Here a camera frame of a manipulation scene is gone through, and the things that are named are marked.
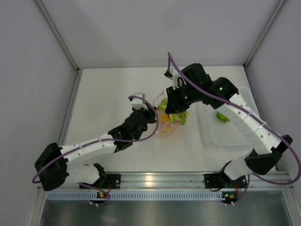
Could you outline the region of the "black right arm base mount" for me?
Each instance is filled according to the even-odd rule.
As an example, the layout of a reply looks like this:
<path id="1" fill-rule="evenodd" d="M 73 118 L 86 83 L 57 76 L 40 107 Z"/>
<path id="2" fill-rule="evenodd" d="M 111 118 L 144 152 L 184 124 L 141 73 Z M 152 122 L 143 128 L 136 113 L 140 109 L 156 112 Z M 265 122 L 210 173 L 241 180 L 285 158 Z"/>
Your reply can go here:
<path id="1" fill-rule="evenodd" d="M 230 163 L 226 163 L 219 172 L 204 174 L 205 188 L 215 189 L 215 191 L 223 188 L 234 188 L 236 180 L 230 179 L 224 172 Z"/>

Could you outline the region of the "clear polka dot zip bag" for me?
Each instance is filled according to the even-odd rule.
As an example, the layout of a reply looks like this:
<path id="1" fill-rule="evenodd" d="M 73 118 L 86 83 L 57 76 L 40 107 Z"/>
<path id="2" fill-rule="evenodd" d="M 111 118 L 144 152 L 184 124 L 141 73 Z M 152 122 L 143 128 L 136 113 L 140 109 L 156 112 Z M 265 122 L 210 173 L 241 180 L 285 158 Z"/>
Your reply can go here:
<path id="1" fill-rule="evenodd" d="M 167 107 L 167 95 L 164 91 L 158 95 L 154 101 L 153 106 L 156 108 L 157 114 L 159 116 L 159 127 L 156 132 L 158 136 L 165 136 L 176 130 L 177 127 L 183 126 L 189 116 L 188 111 L 182 113 L 166 114 L 165 110 Z"/>

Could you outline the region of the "aluminium frame post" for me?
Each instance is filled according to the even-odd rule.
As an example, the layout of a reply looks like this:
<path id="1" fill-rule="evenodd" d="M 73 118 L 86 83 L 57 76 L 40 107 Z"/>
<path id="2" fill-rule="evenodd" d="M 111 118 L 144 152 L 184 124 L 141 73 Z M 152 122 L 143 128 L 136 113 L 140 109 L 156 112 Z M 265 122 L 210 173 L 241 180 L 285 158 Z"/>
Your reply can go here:
<path id="1" fill-rule="evenodd" d="M 79 71 L 79 67 L 77 66 L 73 56 L 71 55 L 65 41 L 63 40 L 54 20 L 52 19 L 50 13 L 48 12 L 45 4 L 41 0 L 33 0 L 33 3 L 36 5 L 37 9 L 41 13 L 42 17 L 44 18 L 46 24 L 49 26 L 54 38 L 56 39 L 58 45 L 60 46 L 62 52 L 64 53 L 65 57 L 67 58 L 68 62 L 70 63 L 71 67 L 75 72 Z"/>

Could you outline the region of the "green toy pepper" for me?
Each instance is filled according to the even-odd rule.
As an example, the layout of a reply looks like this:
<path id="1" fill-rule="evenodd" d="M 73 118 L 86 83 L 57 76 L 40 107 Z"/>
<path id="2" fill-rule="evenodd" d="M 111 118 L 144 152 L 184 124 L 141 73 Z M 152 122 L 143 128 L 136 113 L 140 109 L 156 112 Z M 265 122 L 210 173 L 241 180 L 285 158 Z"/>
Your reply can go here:
<path id="1" fill-rule="evenodd" d="M 220 112 L 216 113 L 217 118 L 222 122 L 229 122 L 229 118 L 227 118 L 225 115 L 221 114 Z"/>

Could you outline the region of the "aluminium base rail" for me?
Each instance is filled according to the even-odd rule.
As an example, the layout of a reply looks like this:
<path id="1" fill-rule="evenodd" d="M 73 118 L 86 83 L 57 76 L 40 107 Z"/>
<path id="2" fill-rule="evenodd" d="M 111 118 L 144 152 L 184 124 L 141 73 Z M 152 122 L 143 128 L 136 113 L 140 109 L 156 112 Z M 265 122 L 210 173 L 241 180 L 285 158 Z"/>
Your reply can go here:
<path id="1" fill-rule="evenodd" d="M 204 174 L 213 172 L 109 172 L 107 174 L 120 174 L 121 182 L 119 189 L 155 189 L 155 188 L 205 188 Z M 234 188 L 257 189 L 257 190 L 278 190 L 292 189 L 291 179 L 284 171 L 272 171 L 262 178 L 254 174 L 242 176 L 236 180 Z M 87 182 L 87 177 L 80 180 L 81 183 Z"/>

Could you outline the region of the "orange toy pepper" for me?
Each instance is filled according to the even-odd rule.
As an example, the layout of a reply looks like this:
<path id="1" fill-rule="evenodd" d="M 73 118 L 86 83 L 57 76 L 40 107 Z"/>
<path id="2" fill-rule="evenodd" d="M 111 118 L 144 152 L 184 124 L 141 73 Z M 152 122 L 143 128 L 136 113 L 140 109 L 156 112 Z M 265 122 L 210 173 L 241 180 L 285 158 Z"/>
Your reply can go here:
<path id="1" fill-rule="evenodd" d="M 159 115 L 159 124 L 160 126 L 169 125 L 169 117 L 166 114 Z"/>

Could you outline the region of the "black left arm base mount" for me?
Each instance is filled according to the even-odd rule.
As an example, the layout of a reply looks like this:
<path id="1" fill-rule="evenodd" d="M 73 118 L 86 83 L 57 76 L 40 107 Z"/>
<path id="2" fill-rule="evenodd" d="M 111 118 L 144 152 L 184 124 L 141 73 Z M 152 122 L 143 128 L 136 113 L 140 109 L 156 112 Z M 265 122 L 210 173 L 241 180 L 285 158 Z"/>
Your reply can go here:
<path id="1" fill-rule="evenodd" d="M 93 184 L 86 184 L 92 186 L 94 188 L 100 189 L 119 189 L 121 182 L 121 175 L 120 174 L 107 174 L 106 176 L 100 176 L 100 178 L 94 182 Z"/>

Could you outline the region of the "yellow toy pepper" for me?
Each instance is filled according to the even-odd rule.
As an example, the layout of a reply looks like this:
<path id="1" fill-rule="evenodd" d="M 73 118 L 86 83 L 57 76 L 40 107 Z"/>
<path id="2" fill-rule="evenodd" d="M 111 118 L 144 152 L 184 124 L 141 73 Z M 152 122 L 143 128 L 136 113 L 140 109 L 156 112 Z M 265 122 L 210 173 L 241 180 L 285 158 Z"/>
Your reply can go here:
<path id="1" fill-rule="evenodd" d="M 174 130 L 174 127 L 172 125 L 167 125 L 166 127 L 163 128 L 164 133 L 169 133 Z"/>

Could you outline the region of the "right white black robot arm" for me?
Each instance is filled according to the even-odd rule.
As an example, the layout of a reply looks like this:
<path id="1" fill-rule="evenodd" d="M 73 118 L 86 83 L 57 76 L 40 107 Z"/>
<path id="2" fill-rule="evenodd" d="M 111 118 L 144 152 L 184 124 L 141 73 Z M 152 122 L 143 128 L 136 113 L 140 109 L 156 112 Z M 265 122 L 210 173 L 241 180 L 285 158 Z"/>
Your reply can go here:
<path id="1" fill-rule="evenodd" d="M 227 78 L 212 80 L 199 63 L 193 63 L 182 70 L 167 69 L 164 74 L 173 81 L 166 89 L 167 114 L 183 113 L 190 105 L 201 102 L 224 115 L 245 136 L 252 150 L 224 165 L 219 173 L 220 183 L 232 186 L 236 180 L 250 173 L 267 174 L 291 149 L 292 138 L 274 132 L 259 116 L 252 112 L 238 88 Z"/>

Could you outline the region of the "white plastic basket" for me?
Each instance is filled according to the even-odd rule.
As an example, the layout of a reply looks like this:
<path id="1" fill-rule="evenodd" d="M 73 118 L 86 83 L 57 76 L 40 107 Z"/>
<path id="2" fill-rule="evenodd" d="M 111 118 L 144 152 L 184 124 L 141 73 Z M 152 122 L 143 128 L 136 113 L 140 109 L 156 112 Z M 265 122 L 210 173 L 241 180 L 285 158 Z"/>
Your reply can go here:
<path id="1" fill-rule="evenodd" d="M 232 122 L 224 122 L 217 117 L 216 109 L 201 102 L 196 103 L 195 107 L 202 137 L 208 135 L 213 144 L 219 146 L 251 145 Z"/>

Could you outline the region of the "pale green toy celery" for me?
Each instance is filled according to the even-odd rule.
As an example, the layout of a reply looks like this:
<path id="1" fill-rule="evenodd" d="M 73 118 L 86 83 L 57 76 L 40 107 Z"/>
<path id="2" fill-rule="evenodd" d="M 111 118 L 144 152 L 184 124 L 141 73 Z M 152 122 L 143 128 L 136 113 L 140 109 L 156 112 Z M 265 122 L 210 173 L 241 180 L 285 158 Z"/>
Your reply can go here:
<path id="1" fill-rule="evenodd" d="M 187 121 L 189 116 L 189 112 L 184 111 L 181 113 L 165 113 L 167 107 L 167 98 L 163 98 L 159 103 L 157 110 L 159 110 L 160 114 L 166 114 L 169 117 L 170 124 L 178 123 L 180 125 L 184 125 Z"/>

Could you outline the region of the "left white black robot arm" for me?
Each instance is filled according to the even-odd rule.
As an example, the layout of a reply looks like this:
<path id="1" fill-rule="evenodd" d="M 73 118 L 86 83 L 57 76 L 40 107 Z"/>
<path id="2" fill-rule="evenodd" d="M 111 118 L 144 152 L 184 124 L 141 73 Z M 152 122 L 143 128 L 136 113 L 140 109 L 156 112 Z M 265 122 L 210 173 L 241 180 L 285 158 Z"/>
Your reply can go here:
<path id="1" fill-rule="evenodd" d="M 78 184 L 81 189 L 105 188 L 107 174 L 97 158 L 129 148 L 148 129 L 148 124 L 158 125 L 155 109 L 133 109 L 125 121 L 108 133 L 86 142 L 59 146 L 49 144 L 35 162 L 37 175 L 33 183 L 41 183 L 44 191 L 62 185 Z"/>

